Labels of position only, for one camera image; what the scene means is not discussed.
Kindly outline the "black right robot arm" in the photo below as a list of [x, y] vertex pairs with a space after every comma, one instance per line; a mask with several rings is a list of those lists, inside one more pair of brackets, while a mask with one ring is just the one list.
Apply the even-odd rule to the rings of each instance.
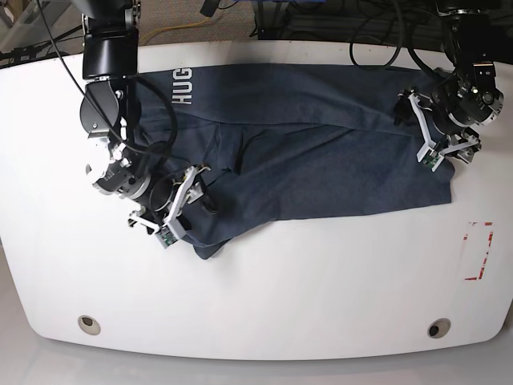
[[[139, 205], [128, 224], [141, 224], [165, 246], [185, 237], [191, 226], [183, 217], [185, 205], [201, 201], [215, 207], [206, 195], [202, 173], [205, 164], [187, 163], [165, 172], [173, 159], [178, 134], [176, 114], [168, 98], [138, 74], [138, 1], [77, 1], [84, 33], [83, 79], [87, 84], [80, 120], [88, 134], [92, 159], [87, 178], [102, 194], [115, 194]], [[164, 104], [170, 119], [165, 141], [138, 145], [141, 103], [137, 86], [153, 93]]]

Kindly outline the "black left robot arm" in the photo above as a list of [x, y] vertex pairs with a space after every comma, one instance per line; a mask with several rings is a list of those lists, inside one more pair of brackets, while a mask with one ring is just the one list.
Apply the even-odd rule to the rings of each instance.
[[442, 27], [442, 48], [453, 64], [450, 73], [427, 66], [414, 50], [412, 41], [417, 21], [406, 21], [412, 6], [399, 1], [372, 1], [379, 14], [394, 12], [391, 25], [398, 29], [395, 48], [406, 47], [410, 57], [434, 82], [423, 95], [417, 88], [403, 90], [394, 108], [399, 125], [416, 117], [423, 145], [417, 160], [436, 171], [447, 157], [469, 164], [482, 148], [478, 126], [486, 126], [503, 109], [503, 93], [496, 87], [495, 63], [506, 58], [501, 46], [510, 38], [493, 24], [489, 11], [500, 8], [498, 1], [419, 1], [417, 12], [437, 18]]

